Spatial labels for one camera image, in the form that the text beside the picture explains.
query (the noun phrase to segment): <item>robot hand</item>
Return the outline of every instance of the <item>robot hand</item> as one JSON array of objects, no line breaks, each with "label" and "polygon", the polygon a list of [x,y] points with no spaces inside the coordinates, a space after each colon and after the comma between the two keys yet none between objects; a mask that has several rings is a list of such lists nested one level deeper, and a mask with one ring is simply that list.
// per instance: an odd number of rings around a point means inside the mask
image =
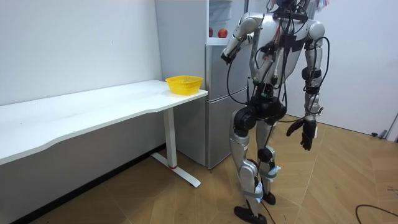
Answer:
[{"label": "robot hand", "polygon": [[303,126],[302,140],[300,144],[305,150],[311,150],[312,139],[315,137],[317,131],[317,121],[308,121],[306,119],[300,119],[294,122],[286,132],[286,136],[290,136],[295,130]]},{"label": "robot hand", "polygon": [[240,50],[235,51],[233,54],[227,56],[225,55],[225,50],[223,50],[223,53],[221,53],[221,58],[226,62],[227,65],[229,65],[236,57],[237,52]]}]

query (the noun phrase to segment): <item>plastic basket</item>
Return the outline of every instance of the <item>plastic basket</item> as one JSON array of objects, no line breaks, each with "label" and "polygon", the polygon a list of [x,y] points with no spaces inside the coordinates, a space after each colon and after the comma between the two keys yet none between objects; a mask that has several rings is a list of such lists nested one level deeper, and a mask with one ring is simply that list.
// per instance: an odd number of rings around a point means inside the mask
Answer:
[{"label": "plastic basket", "polygon": [[203,78],[189,75],[166,78],[170,91],[179,95],[191,95],[199,90]]}]

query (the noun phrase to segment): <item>silver refrigerator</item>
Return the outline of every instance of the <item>silver refrigerator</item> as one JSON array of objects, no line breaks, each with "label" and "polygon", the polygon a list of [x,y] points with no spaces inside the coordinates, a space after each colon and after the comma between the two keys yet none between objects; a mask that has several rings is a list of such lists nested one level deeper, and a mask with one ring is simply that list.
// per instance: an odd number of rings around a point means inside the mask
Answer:
[{"label": "silver refrigerator", "polygon": [[[177,150],[209,169],[230,154],[229,123],[232,112],[244,106],[228,95],[228,66],[220,58],[224,48],[225,46],[206,47],[203,89],[209,95],[174,109]],[[229,74],[229,90],[241,102],[246,102],[247,98],[250,50],[251,46],[247,46],[238,53]]]},{"label": "silver refrigerator", "polygon": [[[226,90],[228,66],[220,58],[228,39],[209,38],[209,27],[232,34],[247,10],[247,1],[156,1],[159,49],[164,79],[176,75],[203,77],[200,98],[174,108],[177,150],[209,169],[230,154],[229,122],[235,103]],[[233,62],[229,89],[234,98],[246,101],[251,46]]]}]

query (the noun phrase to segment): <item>floor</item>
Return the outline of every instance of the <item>floor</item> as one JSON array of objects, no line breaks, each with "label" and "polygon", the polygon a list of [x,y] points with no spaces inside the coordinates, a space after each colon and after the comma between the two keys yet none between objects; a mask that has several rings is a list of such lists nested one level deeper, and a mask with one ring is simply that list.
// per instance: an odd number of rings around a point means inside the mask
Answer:
[{"label": "floor", "polygon": [[[308,152],[299,144],[300,131],[288,138],[287,127],[278,123],[271,139],[282,168],[272,184],[277,204],[268,205],[276,223],[358,223],[354,209],[361,203],[398,213],[398,144],[319,124]],[[256,158],[255,141],[248,154]],[[33,223],[244,223],[233,214],[245,200],[230,157],[213,170],[177,157],[201,181],[199,188],[148,158]],[[363,223],[398,224],[371,208],[360,208],[359,216]]]}]

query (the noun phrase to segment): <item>red fruit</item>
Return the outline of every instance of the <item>red fruit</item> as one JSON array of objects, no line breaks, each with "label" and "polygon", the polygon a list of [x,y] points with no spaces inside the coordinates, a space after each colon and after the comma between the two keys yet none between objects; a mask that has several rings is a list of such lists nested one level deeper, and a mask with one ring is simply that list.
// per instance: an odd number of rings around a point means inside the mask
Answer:
[{"label": "red fruit", "polygon": [[219,38],[226,38],[226,36],[228,36],[228,31],[226,29],[224,29],[224,28],[221,28],[218,31],[218,37]]}]

